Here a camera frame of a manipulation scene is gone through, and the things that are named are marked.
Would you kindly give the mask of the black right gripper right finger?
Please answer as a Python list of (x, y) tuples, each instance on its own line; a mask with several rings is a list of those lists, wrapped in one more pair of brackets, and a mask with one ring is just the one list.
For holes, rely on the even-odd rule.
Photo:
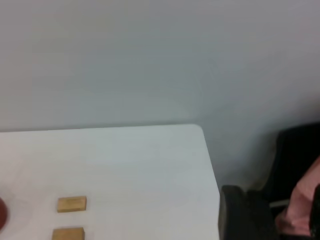
[(309, 218), (309, 231), (312, 237), (320, 236), (320, 185), (315, 188)]

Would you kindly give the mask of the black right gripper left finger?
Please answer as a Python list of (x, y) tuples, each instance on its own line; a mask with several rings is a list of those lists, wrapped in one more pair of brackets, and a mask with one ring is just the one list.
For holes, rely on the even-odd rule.
[(221, 240), (279, 240), (269, 203), (259, 191), (224, 185), (220, 190), (218, 233)]

